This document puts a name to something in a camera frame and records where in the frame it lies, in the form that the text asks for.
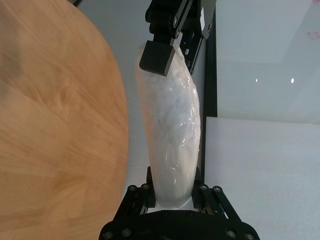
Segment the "screw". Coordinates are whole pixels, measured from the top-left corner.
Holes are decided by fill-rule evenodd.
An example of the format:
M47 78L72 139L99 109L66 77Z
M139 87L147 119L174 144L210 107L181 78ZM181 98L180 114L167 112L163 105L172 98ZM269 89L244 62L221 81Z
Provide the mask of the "screw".
M161 215L162 215L162 216L168 216L168 212L167 212L167 211L162 211L162 212L161 212Z
M220 191L221 191L221 188L218 187L218 186L215 186L215 187L213 188L213 190L215 190L216 192L220 192Z
M187 212L186 212L186 215L189 216L189 217L191 217L191 216L194 215L194 213L193 213L192 211L187 211Z
M129 187L128 187L128 189L129 189L129 191L133 192L133 191L135 191L135 190L136 190L136 187L135 187L135 186L133 186L133 185L131 185L131 186L129 186Z
M121 235L124 237L129 237L131 234L132 234L132 231L129 228L125 228L121 232Z
M175 38L179 37L179 34L180 34L180 31L179 31L179 29L177 29L177 30L175 31Z
M227 229L226 230L226 235L232 239L234 239L236 237L236 233L235 231L231 230L231 229Z
M251 233L246 233L245 234L245 238L248 239L248 240L254 240L255 239L255 237Z
M173 19L173 27L175 28L177 26L177 24L178 24L178 18L177 18L177 16L175 16Z
M207 190L207 189L208 189L208 187L207 187L206 185L202 185L200 188L201 188L202 190Z
M110 240L110 239L113 238L114 234L112 232L110 232L110 231L107 231L102 236L103 236L103 239Z

